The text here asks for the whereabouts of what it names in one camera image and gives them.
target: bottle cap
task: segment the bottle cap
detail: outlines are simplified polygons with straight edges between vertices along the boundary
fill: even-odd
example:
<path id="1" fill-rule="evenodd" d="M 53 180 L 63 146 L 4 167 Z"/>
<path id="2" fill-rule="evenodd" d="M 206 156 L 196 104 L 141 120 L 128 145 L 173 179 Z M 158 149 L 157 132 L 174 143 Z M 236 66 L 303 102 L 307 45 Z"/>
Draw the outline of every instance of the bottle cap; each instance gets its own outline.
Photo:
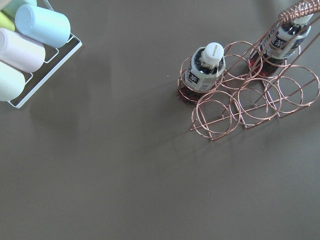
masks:
<path id="1" fill-rule="evenodd" d="M 207 64 L 218 66 L 223 58 L 225 50 L 221 44 L 217 42 L 209 43 L 202 52 L 203 61 Z"/>
<path id="2" fill-rule="evenodd" d="M 307 16 L 302 16 L 299 18 L 294 19 L 292 22 L 298 25 L 305 25 L 309 22 L 309 20 L 312 18 L 313 14 L 307 15 Z"/>

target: gray table surface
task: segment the gray table surface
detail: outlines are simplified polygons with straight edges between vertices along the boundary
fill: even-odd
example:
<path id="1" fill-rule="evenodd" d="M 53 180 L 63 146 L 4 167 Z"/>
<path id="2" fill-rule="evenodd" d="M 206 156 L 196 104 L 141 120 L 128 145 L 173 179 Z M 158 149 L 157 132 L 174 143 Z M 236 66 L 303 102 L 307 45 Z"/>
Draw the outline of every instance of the gray table surface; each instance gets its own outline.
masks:
<path id="1" fill-rule="evenodd" d="M 198 47 L 254 42 L 291 3 L 51 5 L 83 47 L 21 109 L 0 104 L 1 240 L 320 239 L 320 101 L 212 143 L 176 97 Z"/>

